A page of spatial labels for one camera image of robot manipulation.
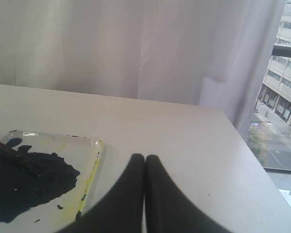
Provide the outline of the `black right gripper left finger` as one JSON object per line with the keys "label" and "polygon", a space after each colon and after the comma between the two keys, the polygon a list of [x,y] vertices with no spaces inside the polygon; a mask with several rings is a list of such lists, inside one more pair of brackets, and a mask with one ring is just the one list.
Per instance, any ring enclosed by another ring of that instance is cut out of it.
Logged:
{"label": "black right gripper left finger", "polygon": [[133,154],[113,187],[62,233],[140,233],[144,201],[145,158]]}

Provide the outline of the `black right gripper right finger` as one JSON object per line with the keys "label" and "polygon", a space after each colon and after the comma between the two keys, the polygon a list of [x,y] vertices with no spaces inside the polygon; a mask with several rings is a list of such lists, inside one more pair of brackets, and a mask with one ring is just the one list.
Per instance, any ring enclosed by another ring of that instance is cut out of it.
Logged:
{"label": "black right gripper right finger", "polygon": [[148,233],[227,233],[176,186],[159,157],[145,161],[145,218]]}

